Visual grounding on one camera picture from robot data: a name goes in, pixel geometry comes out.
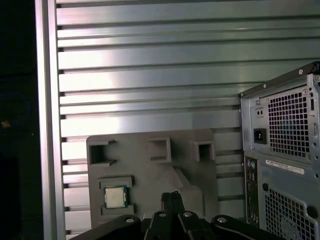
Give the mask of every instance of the black plastic part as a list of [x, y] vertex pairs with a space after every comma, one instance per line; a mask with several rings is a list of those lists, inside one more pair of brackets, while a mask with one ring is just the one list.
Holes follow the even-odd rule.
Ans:
[[134, 215], [122, 215], [74, 237], [74, 240], [280, 240], [282, 238], [226, 215], [219, 215], [211, 223], [199, 219], [191, 211], [180, 211], [183, 207], [178, 192], [163, 193], [162, 200], [171, 199], [169, 206], [177, 205], [175, 214], [156, 212], [152, 219], [142, 222]]
[[101, 224], [76, 237], [74, 240], [119, 240], [140, 239], [141, 221], [134, 215], [122, 215], [105, 224]]
[[149, 229], [144, 240], [170, 240], [172, 239], [173, 215], [171, 212], [157, 211], [153, 214]]
[[[223, 218], [225, 221], [219, 222], [219, 218]], [[218, 215], [212, 218], [211, 229], [219, 239], [283, 240], [279, 236], [226, 215]]]
[[161, 195], [161, 206], [163, 211], [176, 215], [185, 211], [184, 203], [178, 191], [163, 193]]
[[178, 219], [180, 221], [180, 225], [182, 226], [183, 232], [185, 234], [185, 238], [189, 238], [192, 240], [215, 240], [211, 229], [206, 229], [202, 222], [200, 221], [197, 214], [192, 211], [186, 211], [184, 213], [178, 214]]
[[267, 144], [267, 129], [265, 128], [253, 129], [253, 140], [255, 144]]
[[239, 94], [240, 98], [247, 97], [249, 95], [267, 90], [269, 88], [274, 88], [291, 80], [297, 79], [301, 76], [308, 74], [319, 74], [320, 73], [320, 61], [311, 62], [305, 66], [299, 67], [293, 71], [287, 72], [281, 76], [278, 76], [272, 80], [261, 83], [258, 86], [252, 87], [244, 92]]

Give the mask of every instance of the square slot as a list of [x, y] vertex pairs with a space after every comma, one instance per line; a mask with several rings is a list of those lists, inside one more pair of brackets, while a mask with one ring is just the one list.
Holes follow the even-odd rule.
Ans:
[[148, 154], [154, 163], [171, 163], [170, 137], [149, 138]]
[[212, 161], [215, 159], [215, 148], [213, 141], [192, 142], [192, 158], [196, 162]]
[[116, 162], [114, 159], [109, 159], [106, 155], [108, 148], [112, 148], [115, 145], [115, 141], [106, 141], [104, 144], [101, 143], [95, 143], [93, 145], [89, 145], [89, 159], [90, 159], [90, 164], [95, 165], [95, 164], [104, 164], [107, 167], [111, 166]]

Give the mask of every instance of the power supply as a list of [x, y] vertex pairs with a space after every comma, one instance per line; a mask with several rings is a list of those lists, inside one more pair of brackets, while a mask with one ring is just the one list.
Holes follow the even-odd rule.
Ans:
[[319, 240], [320, 62], [239, 94], [246, 221], [287, 240]]

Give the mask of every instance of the metal wall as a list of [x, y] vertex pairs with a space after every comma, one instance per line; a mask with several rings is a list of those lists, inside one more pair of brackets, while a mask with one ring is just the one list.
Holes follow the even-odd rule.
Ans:
[[319, 4], [47, 1], [36, 0], [45, 238], [91, 227], [92, 135], [213, 129], [220, 213], [243, 218], [236, 94], [320, 56]]

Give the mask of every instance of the cpu processor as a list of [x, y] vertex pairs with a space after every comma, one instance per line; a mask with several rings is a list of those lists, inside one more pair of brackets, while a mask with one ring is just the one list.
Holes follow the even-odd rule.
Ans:
[[108, 186], [104, 188], [104, 206], [106, 209], [126, 208], [127, 187], [126, 186]]

